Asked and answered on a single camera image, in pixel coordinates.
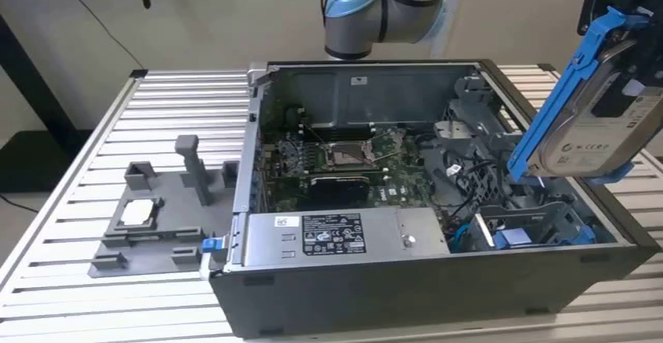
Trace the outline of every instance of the beige wall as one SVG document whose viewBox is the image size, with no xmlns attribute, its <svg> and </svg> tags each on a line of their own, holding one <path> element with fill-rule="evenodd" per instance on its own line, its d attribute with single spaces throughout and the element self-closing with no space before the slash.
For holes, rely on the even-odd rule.
<svg viewBox="0 0 663 343">
<path fill-rule="evenodd" d="M 584 0 L 462 0 L 445 57 L 550 63 L 561 71 L 581 43 Z"/>
</svg>

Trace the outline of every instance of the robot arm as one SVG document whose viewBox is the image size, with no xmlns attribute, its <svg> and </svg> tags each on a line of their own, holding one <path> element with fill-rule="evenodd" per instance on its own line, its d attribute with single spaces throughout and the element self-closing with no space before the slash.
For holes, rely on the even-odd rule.
<svg viewBox="0 0 663 343">
<path fill-rule="evenodd" d="M 620 181 L 661 129 L 663 0 L 614 1 L 588 27 L 509 159 L 516 181 L 556 176 L 586 177 L 597 184 Z"/>
<path fill-rule="evenodd" d="M 444 0 L 327 0 L 326 52 L 359 60 L 374 43 L 417 43 L 445 18 Z"/>
</svg>

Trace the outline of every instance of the metal rail table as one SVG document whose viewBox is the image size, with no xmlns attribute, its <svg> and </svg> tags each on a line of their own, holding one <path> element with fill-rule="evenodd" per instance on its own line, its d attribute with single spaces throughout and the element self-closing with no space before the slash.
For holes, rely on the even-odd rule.
<svg viewBox="0 0 663 343">
<path fill-rule="evenodd" d="M 541 107 L 558 73 L 502 66 Z M 93 279 L 90 260 L 125 190 L 130 161 L 183 170 L 182 133 L 202 139 L 207 166 L 238 159 L 247 119 L 246 71 L 150 71 L 133 78 L 0 269 L 0 339 L 235 342 L 198 272 Z M 663 166 L 644 151 L 610 190 L 663 242 Z M 602 282 L 557 316 L 322 334 L 287 341 L 663 341 L 663 254 L 621 281 Z"/>
</svg>

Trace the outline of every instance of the blue tab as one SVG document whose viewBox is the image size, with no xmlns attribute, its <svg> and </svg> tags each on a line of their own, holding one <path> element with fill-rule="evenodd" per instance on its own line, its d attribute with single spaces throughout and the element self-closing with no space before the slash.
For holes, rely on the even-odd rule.
<svg viewBox="0 0 663 343">
<path fill-rule="evenodd" d="M 206 238 L 202 243 L 202 252 L 217 252 L 225 248 L 223 238 Z"/>
</svg>

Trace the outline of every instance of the warning label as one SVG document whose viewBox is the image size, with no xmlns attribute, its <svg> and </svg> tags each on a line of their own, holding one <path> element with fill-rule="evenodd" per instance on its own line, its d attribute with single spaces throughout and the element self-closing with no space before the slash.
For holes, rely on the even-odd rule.
<svg viewBox="0 0 663 343">
<path fill-rule="evenodd" d="M 361 254 L 366 252 L 365 228 L 358 213 L 305 215 L 302 237 L 306 255 Z"/>
</svg>

